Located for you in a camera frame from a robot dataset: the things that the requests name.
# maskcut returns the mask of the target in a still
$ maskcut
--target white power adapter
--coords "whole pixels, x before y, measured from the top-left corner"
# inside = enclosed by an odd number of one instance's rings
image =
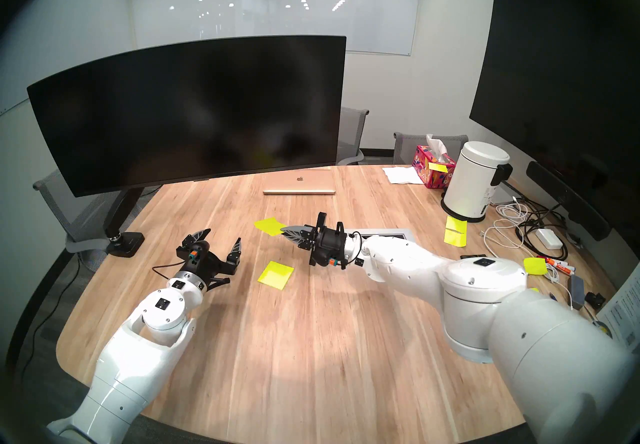
[[[535,234],[546,249],[559,250],[562,248],[562,241],[551,229],[537,229]]]

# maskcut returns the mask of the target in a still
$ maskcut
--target black cable bundle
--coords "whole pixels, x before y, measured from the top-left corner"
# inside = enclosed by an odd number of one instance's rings
[[[558,203],[553,208],[547,208],[545,205],[541,205],[540,203],[533,201],[532,199],[529,199],[527,196],[522,194],[518,189],[513,187],[511,184],[507,182],[504,182],[503,184],[505,184],[507,187],[509,187],[510,189],[512,189],[513,191],[515,191],[520,195],[520,197],[516,198],[519,203],[522,203],[523,205],[527,205],[530,208],[529,216],[527,217],[527,219],[515,228],[515,232],[516,232],[516,236],[518,237],[518,240],[522,241],[523,245],[527,246],[527,248],[533,251],[536,255],[539,255],[541,257],[546,257],[546,258],[553,258],[554,260],[565,261],[569,256],[569,250],[567,249],[567,245],[565,244],[565,241],[563,241],[562,239],[560,240],[562,242],[560,256],[552,256],[550,254],[543,253],[542,251],[537,249],[533,244],[531,244],[531,240],[529,240],[529,234],[537,229],[543,229],[547,227],[558,227],[562,230],[567,230],[567,220],[565,219],[564,215],[561,215],[560,213],[555,211],[555,209],[560,206],[560,203]],[[549,215],[553,215],[554,217],[558,218],[561,223],[559,224],[545,223],[544,219]]]

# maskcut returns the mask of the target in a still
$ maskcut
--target wooden table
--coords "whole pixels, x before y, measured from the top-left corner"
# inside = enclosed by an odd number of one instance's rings
[[[242,237],[241,264],[231,284],[194,311],[196,334],[144,415],[239,443],[460,442],[522,423],[496,368],[453,353],[426,302],[357,266],[310,267],[308,251],[254,227],[268,217],[313,225],[324,211],[334,228],[338,219],[347,228],[410,228],[424,248],[458,259],[488,254],[479,232],[497,218],[494,209],[469,224],[467,246],[457,248],[443,242],[441,191],[391,185],[379,165],[331,170],[335,196],[265,196],[269,174],[164,186],[130,227],[146,237],[136,256],[107,257],[73,309],[57,342],[60,366],[90,385],[111,335],[165,287],[151,267],[176,262],[182,239],[210,227],[219,257]],[[528,256],[497,250],[518,262]],[[270,260],[295,267],[283,291],[257,282]],[[588,291],[611,298],[615,290],[590,255],[571,247],[569,262]],[[543,277],[529,281],[560,301],[566,295]]]

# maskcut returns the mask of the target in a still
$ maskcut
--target white paper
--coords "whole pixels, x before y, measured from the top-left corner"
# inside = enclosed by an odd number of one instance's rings
[[[427,144],[433,150],[434,156],[438,158],[440,163],[448,163],[449,160],[444,157],[447,153],[447,147],[444,145],[444,142],[440,141],[440,139],[433,139],[431,136],[433,134],[427,134]]]
[[[383,168],[391,184],[422,184],[423,181],[413,167]]]
[[[640,342],[640,263],[596,317],[609,328],[613,339],[626,349],[635,351],[638,348]]]

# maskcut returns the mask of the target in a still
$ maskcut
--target black screen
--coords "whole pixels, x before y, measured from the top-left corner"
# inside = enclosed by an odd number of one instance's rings
[[[494,0],[470,117],[551,170],[640,254],[631,0]]]
[[[76,196],[335,164],[344,36],[210,39],[89,62],[28,87]]]

